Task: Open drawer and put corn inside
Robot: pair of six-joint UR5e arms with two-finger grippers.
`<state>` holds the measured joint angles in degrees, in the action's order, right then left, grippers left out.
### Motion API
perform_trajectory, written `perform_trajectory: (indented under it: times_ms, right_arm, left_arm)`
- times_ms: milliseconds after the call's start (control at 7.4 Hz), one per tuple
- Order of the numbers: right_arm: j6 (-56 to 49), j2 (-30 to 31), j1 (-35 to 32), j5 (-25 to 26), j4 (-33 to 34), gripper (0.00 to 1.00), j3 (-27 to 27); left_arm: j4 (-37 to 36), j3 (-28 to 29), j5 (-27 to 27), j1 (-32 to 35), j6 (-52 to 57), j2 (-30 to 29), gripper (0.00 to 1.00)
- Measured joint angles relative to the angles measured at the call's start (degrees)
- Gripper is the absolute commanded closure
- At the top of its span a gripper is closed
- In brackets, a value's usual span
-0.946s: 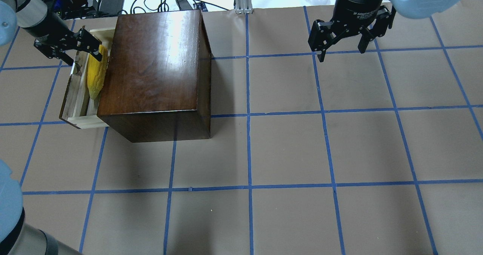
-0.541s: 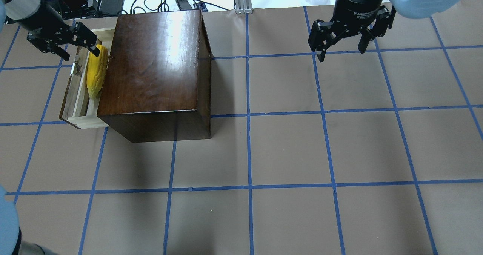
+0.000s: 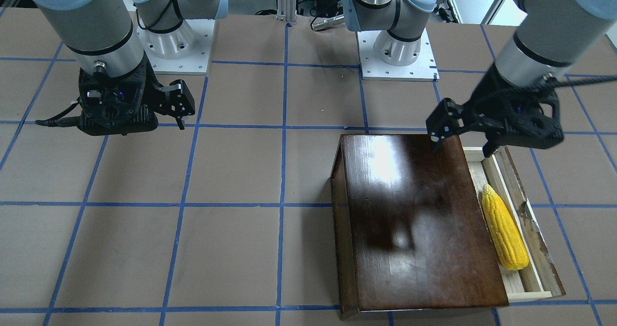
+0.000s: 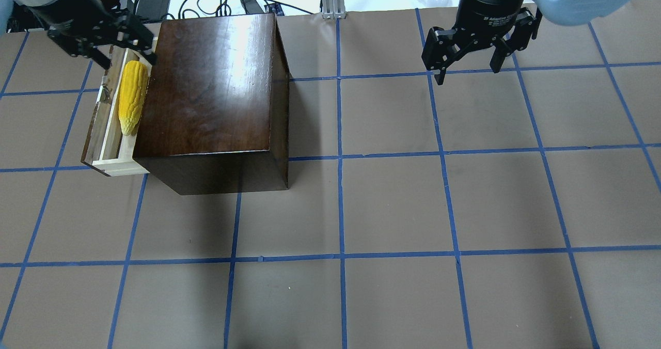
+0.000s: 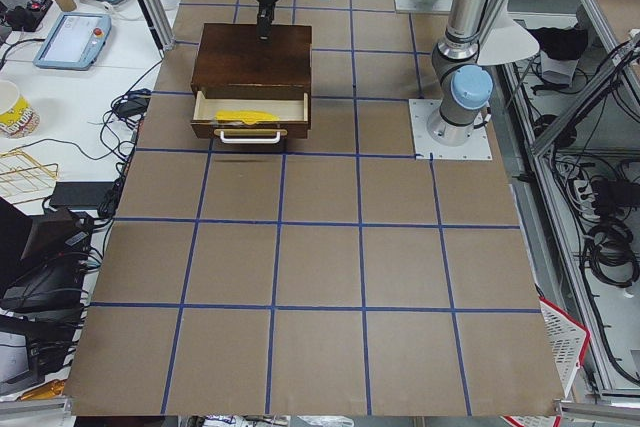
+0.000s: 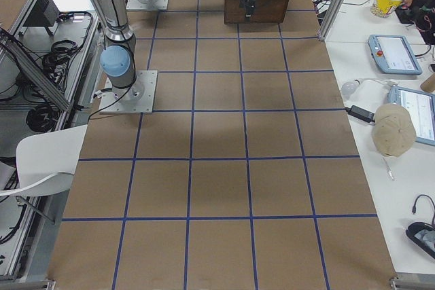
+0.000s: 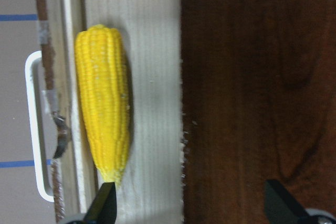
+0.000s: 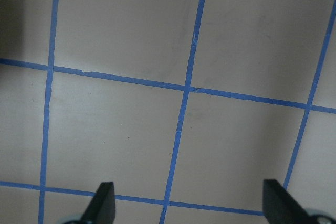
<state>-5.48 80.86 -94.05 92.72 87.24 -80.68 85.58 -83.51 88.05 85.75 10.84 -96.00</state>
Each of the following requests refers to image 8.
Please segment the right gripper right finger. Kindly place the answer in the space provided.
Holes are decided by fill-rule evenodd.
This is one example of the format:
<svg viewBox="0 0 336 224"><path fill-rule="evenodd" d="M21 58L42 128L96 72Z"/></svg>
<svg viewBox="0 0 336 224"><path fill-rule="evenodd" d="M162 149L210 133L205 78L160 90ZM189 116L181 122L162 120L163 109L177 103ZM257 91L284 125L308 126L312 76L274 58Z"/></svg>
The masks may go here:
<svg viewBox="0 0 336 224"><path fill-rule="evenodd" d="M275 179L265 179L262 187L262 210L269 224L328 223L324 214L309 214Z"/></svg>

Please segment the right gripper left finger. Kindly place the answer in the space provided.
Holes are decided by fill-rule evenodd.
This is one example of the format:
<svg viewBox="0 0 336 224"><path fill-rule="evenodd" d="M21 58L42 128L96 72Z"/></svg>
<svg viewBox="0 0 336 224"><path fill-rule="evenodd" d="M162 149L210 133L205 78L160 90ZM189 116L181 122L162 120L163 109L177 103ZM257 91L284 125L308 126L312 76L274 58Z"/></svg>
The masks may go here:
<svg viewBox="0 0 336 224"><path fill-rule="evenodd" d="M80 218L80 223L112 224L116 216L113 182L103 182Z"/></svg>

